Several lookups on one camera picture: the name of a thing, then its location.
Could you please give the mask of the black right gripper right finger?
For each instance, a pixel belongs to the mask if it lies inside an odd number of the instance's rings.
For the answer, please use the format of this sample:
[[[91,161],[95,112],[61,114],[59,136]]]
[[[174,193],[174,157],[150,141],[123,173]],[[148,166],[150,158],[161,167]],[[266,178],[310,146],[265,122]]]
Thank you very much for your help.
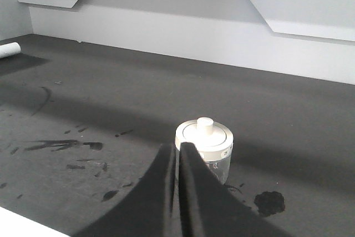
[[[232,196],[188,142],[180,146],[179,204],[183,236],[288,235]]]

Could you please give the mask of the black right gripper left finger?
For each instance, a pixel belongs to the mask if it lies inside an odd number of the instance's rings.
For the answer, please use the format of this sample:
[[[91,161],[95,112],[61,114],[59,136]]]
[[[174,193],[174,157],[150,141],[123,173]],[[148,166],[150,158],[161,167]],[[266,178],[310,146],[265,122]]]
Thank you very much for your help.
[[[74,236],[169,236],[175,163],[175,148],[171,144],[163,144],[130,193]]]

